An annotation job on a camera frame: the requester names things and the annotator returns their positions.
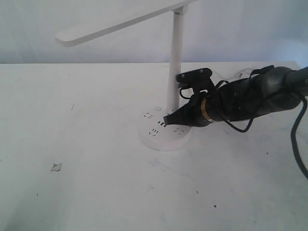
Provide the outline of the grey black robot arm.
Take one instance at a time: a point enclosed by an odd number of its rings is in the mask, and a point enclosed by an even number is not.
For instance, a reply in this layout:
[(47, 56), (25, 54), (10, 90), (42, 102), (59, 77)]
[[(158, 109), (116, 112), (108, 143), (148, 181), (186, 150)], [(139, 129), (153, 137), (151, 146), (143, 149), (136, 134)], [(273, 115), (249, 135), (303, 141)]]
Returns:
[(255, 69), (250, 77), (214, 84), (209, 68), (175, 76), (180, 91), (192, 89), (188, 102), (164, 117), (166, 125), (206, 127), (215, 122), (247, 121), (296, 108), (308, 95), (308, 69), (273, 65)]

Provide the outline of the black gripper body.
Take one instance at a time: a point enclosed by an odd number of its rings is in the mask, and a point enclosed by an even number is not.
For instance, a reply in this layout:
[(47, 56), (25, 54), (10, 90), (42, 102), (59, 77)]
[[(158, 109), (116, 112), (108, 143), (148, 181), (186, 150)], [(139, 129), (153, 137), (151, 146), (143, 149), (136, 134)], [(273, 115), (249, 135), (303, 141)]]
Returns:
[(265, 98), (262, 90), (266, 82), (265, 77), (252, 77), (235, 80), (216, 87), (211, 79), (204, 84), (208, 90), (207, 106), (211, 119), (221, 121), (223, 116), (226, 120), (244, 121), (252, 116), (260, 117), (267, 114), (267, 104), (263, 103)]

